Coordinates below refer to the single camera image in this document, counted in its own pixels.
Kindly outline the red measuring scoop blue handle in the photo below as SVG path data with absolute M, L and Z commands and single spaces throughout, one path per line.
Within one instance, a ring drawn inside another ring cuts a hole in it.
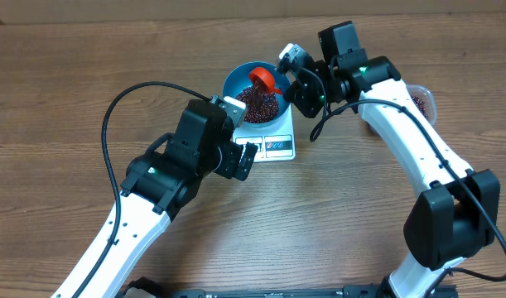
M 255 87 L 258 87 L 265 94 L 283 95 L 282 90 L 277 87 L 274 76 L 263 67 L 252 69 L 248 73 L 248 78 Z

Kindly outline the red beans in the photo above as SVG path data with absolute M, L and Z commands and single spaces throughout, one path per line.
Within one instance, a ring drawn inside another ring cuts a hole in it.
M 236 99 L 247 105 L 246 123 L 267 123 L 279 112 L 279 103 L 274 93 L 261 83 L 255 82 L 237 94 Z

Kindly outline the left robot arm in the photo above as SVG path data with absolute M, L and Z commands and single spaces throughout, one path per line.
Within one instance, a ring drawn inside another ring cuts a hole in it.
M 163 135 L 130 162 L 117 191 L 119 201 L 55 296 L 116 296 L 143 253 L 197 196 L 208 174 L 246 180 L 258 148 L 231 138 L 247 110 L 229 96 L 192 99 L 176 132 Z

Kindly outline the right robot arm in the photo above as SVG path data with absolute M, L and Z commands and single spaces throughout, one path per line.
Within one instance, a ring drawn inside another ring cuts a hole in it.
M 345 286 L 345 297 L 454 297 L 442 280 L 501 234 L 496 227 L 500 183 L 476 171 L 441 139 L 416 106 L 398 69 L 384 56 L 368 58 L 354 24 L 318 35 L 314 60 L 296 44 L 279 55 L 278 72 L 294 75 L 286 90 L 307 118 L 325 122 L 352 110 L 386 143 L 404 169 L 416 202 L 403 227 L 408 253 L 378 285 Z

